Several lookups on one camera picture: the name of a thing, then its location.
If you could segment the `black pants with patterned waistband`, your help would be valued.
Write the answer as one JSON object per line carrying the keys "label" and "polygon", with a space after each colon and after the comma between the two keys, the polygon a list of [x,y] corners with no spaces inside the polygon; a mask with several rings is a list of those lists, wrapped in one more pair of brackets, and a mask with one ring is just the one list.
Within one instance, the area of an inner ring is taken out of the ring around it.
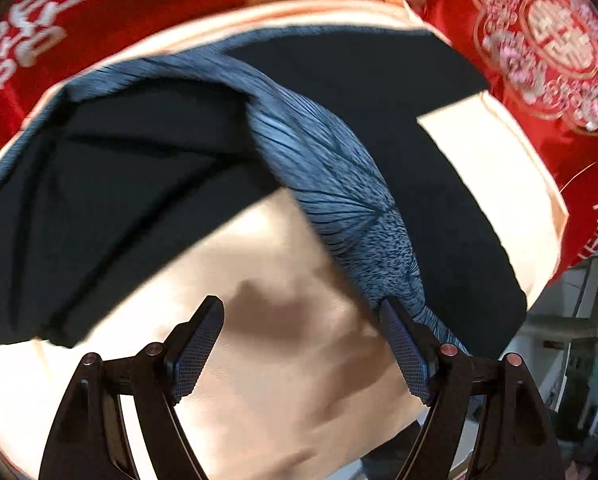
{"label": "black pants with patterned waistband", "polygon": [[495,358],[512,259],[416,118],[482,91],[425,29],[291,26],[70,81],[0,162],[0,344],[74,346],[248,206],[288,188],[370,304]]}

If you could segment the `red embroidered satin pillow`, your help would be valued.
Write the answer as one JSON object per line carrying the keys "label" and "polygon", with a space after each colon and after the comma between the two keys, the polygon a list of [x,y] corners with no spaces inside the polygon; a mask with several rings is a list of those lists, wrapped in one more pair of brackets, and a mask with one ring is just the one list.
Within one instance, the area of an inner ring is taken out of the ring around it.
{"label": "red embroidered satin pillow", "polygon": [[426,0],[425,21],[485,76],[569,211],[558,270],[598,252],[598,12],[590,0]]}

